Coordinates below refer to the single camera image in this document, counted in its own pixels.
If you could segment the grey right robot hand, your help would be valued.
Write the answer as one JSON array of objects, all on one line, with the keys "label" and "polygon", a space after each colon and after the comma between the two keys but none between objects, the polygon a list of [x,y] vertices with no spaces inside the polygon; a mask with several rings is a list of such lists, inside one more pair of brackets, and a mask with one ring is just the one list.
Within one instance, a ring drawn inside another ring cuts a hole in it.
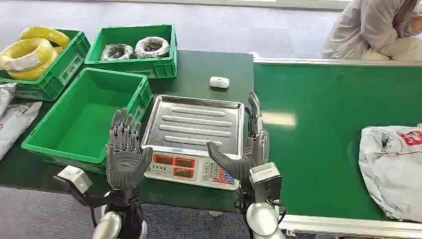
[{"label": "grey right robot hand", "polygon": [[211,141],[207,142],[210,158],[240,182],[249,179],[249,170],[268,162],[269,134],[264,129],[259,99],[255,92],[248,96],[248,134],[240,159],[234,160],[219,151],[219,147]]}]

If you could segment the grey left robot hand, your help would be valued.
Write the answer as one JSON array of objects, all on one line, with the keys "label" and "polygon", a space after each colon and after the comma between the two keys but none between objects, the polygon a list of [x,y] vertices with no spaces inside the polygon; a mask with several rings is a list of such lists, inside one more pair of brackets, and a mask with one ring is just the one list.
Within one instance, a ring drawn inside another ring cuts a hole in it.
[{"label": "grey left robot hand", "polygon": [[106,145],[106,176],[114,189],[135,188],[152,162],[153,149],[141,148],[140,129],[127,108],[114,112]]}]

